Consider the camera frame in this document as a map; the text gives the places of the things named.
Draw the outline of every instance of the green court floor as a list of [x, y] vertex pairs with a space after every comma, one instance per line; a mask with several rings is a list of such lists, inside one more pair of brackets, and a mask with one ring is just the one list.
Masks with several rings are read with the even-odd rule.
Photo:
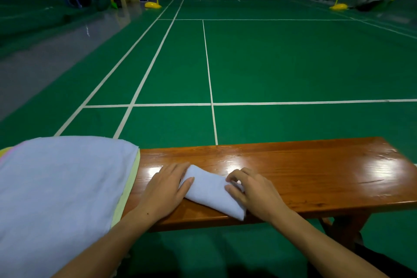
[[[0, 148], [53, 135], [140, 148], [383, 136], [417, 163], [417, 33], [306, 0], [162, 4], [1, 122]], [[365, 245], [417, 270], [415, 222], [373, 215]], [[306, 274], [265, 224], [150, 233], [132, 255], [130, 273]]]

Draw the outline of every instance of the wood grain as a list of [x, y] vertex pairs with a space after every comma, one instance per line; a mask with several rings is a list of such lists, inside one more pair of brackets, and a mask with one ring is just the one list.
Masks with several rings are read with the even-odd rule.
[[[417, 207], [417, 167], [381, 137], [141, 149], [141, 161], [123, 215], [136, 207], [160, 168], [186, 162], [224, 175], [249, 167], [271, 180], [284, 202], [305, 218], [369, 215]], [[244, 222], [184, 199], [153, 230]]]

